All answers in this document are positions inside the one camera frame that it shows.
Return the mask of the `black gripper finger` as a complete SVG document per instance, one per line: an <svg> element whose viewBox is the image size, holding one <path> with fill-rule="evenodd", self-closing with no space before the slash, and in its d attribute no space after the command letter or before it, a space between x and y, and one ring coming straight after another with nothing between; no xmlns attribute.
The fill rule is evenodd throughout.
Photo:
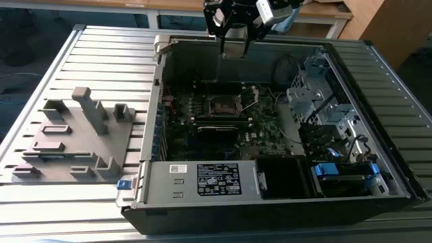
<svg viewBox="0 0 432 243"><path fill-rule="evenodd" d="M209 35L213 35L218 39L220 50L218 54L224 53L225 44L225 29L224 29L224 12L221 10L224 1L204 1L202 13L206 24L206 31Z"/></svg>
<svg viewBox="0 0 432 243"><path fill-rule="evenodd" d="M245 55L248 53L248 48L249 48L250 43L253 41L256 41L257 39L264 39L269 30L270 30L270 27L266 26L264 23L260 23L257 25L253 23L246 24L246 33L245 33L245 42L244 42L244 54Z"/></svg>

